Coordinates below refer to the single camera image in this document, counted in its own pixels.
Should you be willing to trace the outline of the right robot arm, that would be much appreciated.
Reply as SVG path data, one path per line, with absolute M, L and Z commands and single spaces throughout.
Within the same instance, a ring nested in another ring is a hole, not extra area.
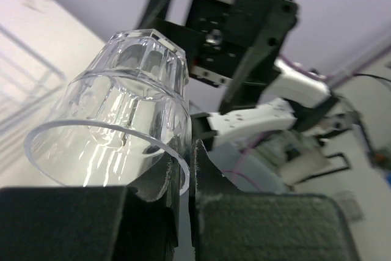
M 149 0 L 139 28 L 182 48 L 192 78 L 226 88 L 217 112 L 191 117 L 207 150 L 253 134 L 307 131 L 337 104 L 322 79 L 279 55 L 298 22 L 295 0 L 192 0 L 183 25 L 167 21 L 170 2 Z

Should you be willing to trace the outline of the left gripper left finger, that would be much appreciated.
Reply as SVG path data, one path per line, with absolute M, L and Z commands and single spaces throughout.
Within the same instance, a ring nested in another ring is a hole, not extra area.
M 1 190 L 2 260 L 172 260 L 180 168 L 165 153 L 129 185 Z

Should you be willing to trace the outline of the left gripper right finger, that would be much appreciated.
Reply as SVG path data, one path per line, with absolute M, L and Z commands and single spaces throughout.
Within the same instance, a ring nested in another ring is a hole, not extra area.
M 320 194 L 238 189 L 192 143 L 189 215 L 196 260 L 359 260 L 341 208 Z

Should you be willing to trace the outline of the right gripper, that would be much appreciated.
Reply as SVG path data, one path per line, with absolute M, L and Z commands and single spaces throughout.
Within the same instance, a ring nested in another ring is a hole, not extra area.
M 149 0 L 136 29 L 164 20 L 170 1 Z M 191 77 L 213 87 L 232 78 L 219 113 L 256 107 L 277 77 L 274 61 L 297 14 L 294 0 L 192 0 L 185 26 L 201 33 L 202 40 L 189 67 Z

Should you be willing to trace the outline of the clear glass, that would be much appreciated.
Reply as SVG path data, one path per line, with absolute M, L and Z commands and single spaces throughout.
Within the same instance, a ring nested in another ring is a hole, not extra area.
M 182 48 L 155 29 L 116 33 L 26 136 L 29 162 L 61 186 L 126 185 L 164 155 L 189 188 L 189 73 Z

